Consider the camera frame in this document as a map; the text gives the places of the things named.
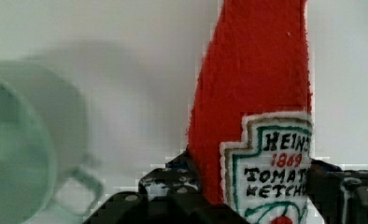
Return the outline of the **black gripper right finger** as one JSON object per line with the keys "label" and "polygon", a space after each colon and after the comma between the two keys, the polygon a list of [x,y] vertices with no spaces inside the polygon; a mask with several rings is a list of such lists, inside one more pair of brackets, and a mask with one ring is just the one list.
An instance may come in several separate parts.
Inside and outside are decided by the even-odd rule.
{"label": "black gripper right finger", "polygon": [[312,160],[306,194],[326,224],[368,224],[368,170]]}

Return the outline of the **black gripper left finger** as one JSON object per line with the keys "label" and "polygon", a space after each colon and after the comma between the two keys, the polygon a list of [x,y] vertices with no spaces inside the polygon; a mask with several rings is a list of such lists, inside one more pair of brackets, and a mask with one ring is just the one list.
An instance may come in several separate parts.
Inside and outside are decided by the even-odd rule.
{"label": "black gripper left finger", "polygon": [[137,191],[114,194],[83,224],[248,224],[226,204],[203,195],[189,152],[142,177]]}

